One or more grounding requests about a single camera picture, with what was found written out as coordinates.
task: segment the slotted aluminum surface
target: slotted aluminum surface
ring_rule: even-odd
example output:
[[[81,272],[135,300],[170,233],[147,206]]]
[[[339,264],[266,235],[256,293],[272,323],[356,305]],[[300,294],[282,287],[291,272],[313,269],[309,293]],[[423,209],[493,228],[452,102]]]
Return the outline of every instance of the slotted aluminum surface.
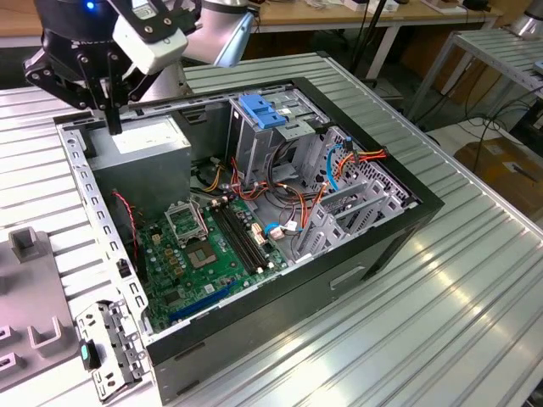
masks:
[[[529,91],[543,86],[534,62],[543,60],[543,39],[527,41],[503,29],[461,31],[454,42]],[[537,92],[543,97],[543,91]]]
[[[176,403],[520,405],[543,376],[541,232],[331,59],[305,54],[187,71],[196,92],[297,75],[445,207],[363,287]],[[115,298],[51,121],[70,110],[32,88],[0,92],[0,101],[0,238],[14,224],[50,234],[72,315]],[[79,359],[0,395],[1,405],[96,400]],[[160,402],[147,381],[111,405]]]

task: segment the blue wire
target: blue wire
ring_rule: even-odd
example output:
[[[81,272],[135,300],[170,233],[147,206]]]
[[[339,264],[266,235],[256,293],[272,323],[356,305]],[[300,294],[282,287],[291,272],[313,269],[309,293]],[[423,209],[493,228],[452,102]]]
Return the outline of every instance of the blue wire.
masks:
[[[269,224],[268,226],[266,226],[264,228],[264,234],[267,235],[270,231],[272,231],[272,229],[276,228],[276,227],[279,227],[279,224],[278,223],[271,223]]]
[[[328,178],[328,181],[330,182],[330,185],[335,191],[339,190],[338,184],[336,184],[336,181],[333,180],[333,174],[332,174],[332,153],[336,148],[342,148],[343,146],[341,144],[336,144],[330,150],[328,151],[328,156],[326,158],[326,177]]]

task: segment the motherboard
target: motherboard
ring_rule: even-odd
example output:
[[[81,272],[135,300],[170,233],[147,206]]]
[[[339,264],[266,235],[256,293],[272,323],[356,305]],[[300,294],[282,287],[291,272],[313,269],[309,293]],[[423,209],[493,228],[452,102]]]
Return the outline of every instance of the motherboard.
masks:
[[[148,317],[160,332],[223,298],[254,286],[287,262],[241,199],[170,207],[138,236],[145,258]]]

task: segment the desk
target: desk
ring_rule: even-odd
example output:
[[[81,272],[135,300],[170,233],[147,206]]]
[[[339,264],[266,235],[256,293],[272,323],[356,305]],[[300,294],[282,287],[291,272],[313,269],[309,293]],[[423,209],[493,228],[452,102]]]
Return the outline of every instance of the desk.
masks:
[[[377,27],[387,27],[378,52],[367,73],[368,79],[378,77],[390,47],[404,25],[442,25],[483,23],[482,29],[490,28],[501,11],[493,8],[489,13],[470,11],[465,14],[441,14],[418,0],[411,0],[400,5],[394,13],[383,13]],[[346,28],[360,28],[363,13],[357,13],[343,6],[317,10],[303,0],[292,3],[265,3],[260,9],[260,27],[253,27],[253,32],[280,31],[317,31]],[[366,24],[372,15],[368,13]],[[29,47],[40,45],[42,27],[37,15],[20,13],[0,8],[0,47]],[[465,69],[467,64],[459,67]]]
[[[541,91],[543,75],[533,69],[534,62],[543,60],[543,39],[526,41],[503,29],[486,32],[459,31],[452,33],[441,48],[413,98],[413,103],[406,116],[407,119],[414,119],[428,89],[434,83],[436,75],[454,47],[466,51],[464,58],[467,63],[471,58],[480,59],[488,66],[501,72],[509,80],[508,86],[505,86],[496,97],[496,104],[489,112],[489,116],[495,114],[504,103],[504,98],[511,91],[514,82],[527,91],[533,91],[535,96],[543,98],[543,91]]]
[[[330,58],[187,69],[196,93],[301,75],[445,206],[385,270],[170,407],[521,405],[543,376],[541,230]],[[9,198],[3,219],[19,222],[0,221],[0,239],[26,225],[49,233],[72,315],[115,299],[54,128],[73,109],[32,87],[0,91],[0,106],[0,207]],[[160,407],[143,380],[108,406]],[[100,407],[79,358],[0,400]]]

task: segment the blue drive bay latch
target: blue drive bay latch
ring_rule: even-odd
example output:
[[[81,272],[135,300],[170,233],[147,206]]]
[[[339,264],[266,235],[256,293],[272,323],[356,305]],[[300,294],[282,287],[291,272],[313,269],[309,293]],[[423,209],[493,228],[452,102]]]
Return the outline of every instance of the blue drive bay latch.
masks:
[[[261,95],[243,95],[239,97],[239,102],[261,129],[284,125],[287,122]]]

